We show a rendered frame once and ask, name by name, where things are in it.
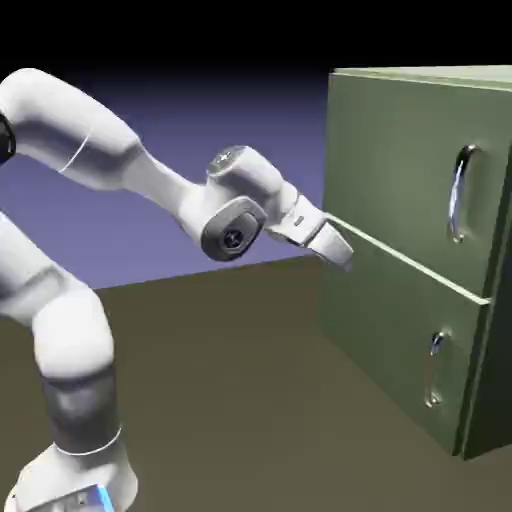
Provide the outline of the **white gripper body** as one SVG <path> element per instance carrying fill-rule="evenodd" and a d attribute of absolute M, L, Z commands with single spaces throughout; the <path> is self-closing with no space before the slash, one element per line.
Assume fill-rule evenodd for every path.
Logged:
<path fill-rule="evenodd" d="M 348 265 L 353 249 L 340 232 L 328 221 L 324 222 L 306 247 L 317 256 L 334 265 Z"/>

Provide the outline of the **small green cabinet door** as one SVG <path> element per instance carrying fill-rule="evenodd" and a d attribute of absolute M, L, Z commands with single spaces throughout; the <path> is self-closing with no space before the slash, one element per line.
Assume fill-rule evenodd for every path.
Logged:
<path fill-rule="evenodd" d="M 461 450 L 471 358 L 489 299 L 436 279 L 378 245 L 346 232 L 353 268 L 324 269 L 319 293 L 323 332 L 399 408 L 450 454 Z M 436 380 L 443 402 L 423 401 L 432 335 L 446 330 Z"/>

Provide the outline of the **large green cabinet door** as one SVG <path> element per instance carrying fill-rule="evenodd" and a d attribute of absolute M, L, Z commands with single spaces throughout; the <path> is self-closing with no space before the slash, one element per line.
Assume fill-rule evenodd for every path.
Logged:
<path fill-rule="evenodd" d="M 447 236 L 452 172 L 465 176 L 464 240 Z M 329 80 L 324 206 L 339 219 L 489 297 L 512 175 L 512 83 L 345 71 Z"/>

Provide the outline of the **green cabinet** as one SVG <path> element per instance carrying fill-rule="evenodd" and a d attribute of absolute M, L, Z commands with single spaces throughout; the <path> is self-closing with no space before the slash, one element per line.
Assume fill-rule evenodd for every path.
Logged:
<path fill-rule="evenodd" d="M 442 80 L 453 78 L 512 83 L 512 74 L 506 69 L 380 68 L 347 69 L 334 73 L 345 71 L 380 73 L 410 78 L 426 77 Z M 507 197 L 508 203 L 497 260 L 497 272 L 490 296 L 481 297 L 489 299 L 490 303 L 485 323 L 479 329 L 480 341 L 474 346 L 472 352 L 473 377 L 466 389 L 465 423 L 461 434 L 461 450 L 454 454 L 466 459 L 512 444 L 512 175 Z M 444 280 L 449 285 L 457 285 L 347 222 L 343 222 L 345 223 L 345 234 L 352 232 L 361 236 L 415 268 L 429 273 L 434 278 Z"/>

